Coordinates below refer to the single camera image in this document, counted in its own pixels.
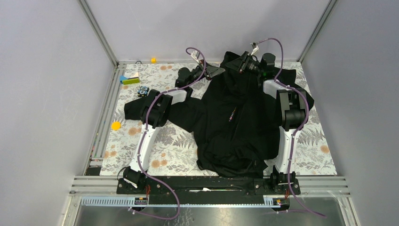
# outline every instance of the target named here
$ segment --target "white wall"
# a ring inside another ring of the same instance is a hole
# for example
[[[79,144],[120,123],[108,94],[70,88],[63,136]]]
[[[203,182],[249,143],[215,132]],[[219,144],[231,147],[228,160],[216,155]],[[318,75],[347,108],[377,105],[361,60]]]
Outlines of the white wall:
[[[399,221],[399,2],[338,2],[303,68],[362,226]]]
[[[286,59],[296,60],[319,21],[328,0],[88,0],[120,61],[190,60],[188,46],[207,60],[226,51],[251,51],[250,43],[280,39]],[[262,53],[280,57],[277,43]]]
[[[0,225],[57,225],[112,70],[76,0],[0,1]]]

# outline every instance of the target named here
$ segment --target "floral mat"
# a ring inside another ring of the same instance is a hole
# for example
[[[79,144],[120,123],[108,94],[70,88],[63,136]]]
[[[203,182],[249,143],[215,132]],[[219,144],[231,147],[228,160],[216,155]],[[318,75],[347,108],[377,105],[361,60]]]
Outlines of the floral mat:
[[[101,168],[101,176],[115,176],[119,170],[128,166],[136,151],[141,132],[141,122],[125,120],[124,105],[139,98],[137,91],[140,86],[164,91],[174,87],[177,71],[187,67],[190,70],[196,63],[184,64],[131,64],[127,65],[125,77],[136,72],[140,74],[140,83],[122,85],[113,121],[119,121],[119,130],[110,130],[106,145],[106,152]],[[298,62],[284,63],[285,69],[296,69],[296,83],[309,92],[302,66]],[[209,82],[205,79],[195,83],[192,97],[201,98],[207,90]],[[197,145],[193,134],[167,121],[155,139],[150,155],[148,173],[156,176],[213,176],[215,172],[200,170],[197,166]],[[336,175],[333,159],[327,145],[326,137],[316,107],[310,111],[309,121],[298,140],[296,151],[297,175]],[[268,167],[265,175],[271,173]]]

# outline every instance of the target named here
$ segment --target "small black object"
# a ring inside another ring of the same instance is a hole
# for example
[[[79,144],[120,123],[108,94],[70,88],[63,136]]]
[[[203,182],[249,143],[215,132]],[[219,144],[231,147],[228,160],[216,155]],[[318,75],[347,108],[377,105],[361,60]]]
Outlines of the small black object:
[[[198,65],[196,68],[194,68],[191,72],[186,67],[180,68],[180,70],[177,73],[178,78],[176,79],[175,87],[181,88],[187,86],[193,83],[199,76],[201,76],[204,67],[203,67],[203,61],[201,60],[200,62],[201,64]],[[207,80],[211,80],[213,77],[225,71],[223,68],[212,66],[206,62],[205,64],[207,67],[205,69],[203,77],[205,77]]]
[[[145,123],[147,111],[150,108],[151,103],[159,94],[160,92],[158,90],[150,90],[150,93],[148,94],[148,97],[145,100],[145,103],[140,112],[141,121],[143,123]],[[168,120],[171,105],[172,97],[170,95],[162,94],[152,106],[152,109],[148,116],[148,124],[152,125],[153,128],[164,126],[166,121]]]
[[[139,97],[146,97],[148,95],[148,91],[150,89],[146,86],[140,86],[139,90],[137,91],[137,95]]]

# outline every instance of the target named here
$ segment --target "purple cable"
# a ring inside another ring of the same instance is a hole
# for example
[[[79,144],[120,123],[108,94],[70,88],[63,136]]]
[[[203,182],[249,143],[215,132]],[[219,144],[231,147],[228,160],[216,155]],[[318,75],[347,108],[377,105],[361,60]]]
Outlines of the purple cable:
[[[300,131],[300,130],[303,128],[303,126],[304,126],[304,125],[307,123],[307,121],[308,121],[308,118],[309,118],[309,104],[308,104],[308,102],[306,101],[306,97],[305,97],[301,92],[299,92],[299,91],[298,91],[297,89],[295,89],[294,87],[287,86],[287,85],[281,83],[279,80],[277,80],[278,76],[280,75],[281,71],[283,70],[283,60],[284,60],[283,45],[281,44],[281,42],[280,42],[278,39],[275,39],[275,38],[268,38],[268,39],[262,40],[262,41],[260,41],[258,44],[260,44],[260,43],[262,43],[262,42],[264,42],[264,41],[268,41],[268,40],[275,40],[276,42],[279,43],[280,48],[281,48],[281,66],[280,66],[279,72],[278,72],[278,73],[276,74],[276,76],[274,77],[274,81],[275,81],[277,84],[279,84],[279,85],[281,85],[281,86],[283,86],[283,87],[285,87],[285,88],[287,88],[287,89],[293,90],[293,91],[294,91],[295,93],[297,93],[297,94],[303,99],[303,101],[305,102],[305,120],[304,120],[304,121],[302,122],[302,124],[294,131],[293,136],[295,137],[296,133],[297,133],[298,131]],[[294,154],[294,141],[291,142],[291,150],[290,150],[290,153],[289,153],[287,174],[289,174],[289,172],[290,172],[290,170],[291,170],[291,164],[292,164],[292,156],[293,156],[293,154]],[[317,216],[319,216],[319,217],[327,218],[326,215],[324,215],[324,214],[322,214],[322,213],[319,213],[319,212],[316,212],[316,211],[313,211],[313,210],[307,208],[307,207],[299,200],[299,198],[295,195],[294,191],[292,190],[290,177],[287,177],[287,178],[288,178],[288,188],[289,188],[289,190],[290,190],[292,196],[295,198],[295,200],[296,200],[303,208],[305,208],[305,210],[290,210],[289,212],[293,212],[293,211],[295,211],[295,212],[307,211],[307,212],[313,213],[313,214],[315,214],[315,215],[317,215]]]
[[[160,97],[162,94],[164,94],[164,93],[173,92],[173,91],[177,91],[177,90],[182,90],[182,89],[185,89],[185,88],[191,86],[192,84],[198,82],[198,81],[202,78],[202,76],[204,75],[204,73],[205,73],[205,69],[206,69],[207,66],[206,66],[206,61],[205,61],[204,55],[201,53],[201,51],[199,51],[198,49],[196,49],[196,48],[194,48],[194,47],[188,47],[188,48],[186,49],[186,53],[187,53],[187,54],[190,54],[190,53],[188,52],[189,49],[193,49],[193,50],[198,51],[199,54],[202,56],[202,59],[204,60],[204,69],[202,69],[201,75],[200,75],[195,81],[193,81],[191,84],[188,84],[187,86],[184,86],[184,87],[181,87],[181,88],[176,88],[176,89],[170,89],[170,90],[167,90],[167,91],[163,91],[163,92],[159,93],[159,94],[155,97],[155,99],[153,100],[153,102],[150,104],[150,107],[148,108],[147,115],[146,115],[146,117],[145,117],[145,131],[144,131],[144,133],[143,133],[142,139],[140,140],[140,144],[139,144],[139,146],[138,146],[138,151],[137,151],[137,161],[138,161],[138,166],[139,166],[140,170],[142,171],[142,173],[143,173],[144,175],[146,175],[147,177],[149,177],[149,178],[151,178],[151,179],[153,179],[153,180],[155,180],[155,181],[157,181],[157,182],[163,184],[165,187],[167,187],[167,188],[172,192],[173,196],[176,198],[176,201],[177,201],[177,213],[176,213],[176,215],[174,215],[173,217],[170,217],[170,218],[160,217],[160,216],[156,216],[156,215],[153,215],[153,214],[144,213],[144,212],[139,212],[139,211],[135,211],[135,210],[133,210],[133,214],[138,213],[138,214],[146,215],[146,216],[149,216],[149,217],[158,218],[158,219],[161,219],[161,220],[173,220],[173,219],[175,219],[176,217],[178,217],[179,214],[180,214],[180,201],[179,201],[179,198],[177,197],[177,194],[176,194],[175,191],[174,191],[169,185],[167,185],[165,182],[163,182],[163,181],[161,181],[161,180],[159,180],[159,179],[157,179],[157,178],[155,178],[155,177],[149,175],[147,172],[145,172],[145,170],[143,169],[143,167],[142,167],[142,165],[141,165],[141,162],[140,162],[140,152],[141,152],[141,146],[142,146],[142,144],[143,144],[144,138],[145,138],[145,136],[147,135],[147,129],[148,129],[148,116],[150,115],[150,111],[151,111],[152,107],[154,106],[155,102],[157,102],[157,100],[159,99],[159,97]]]

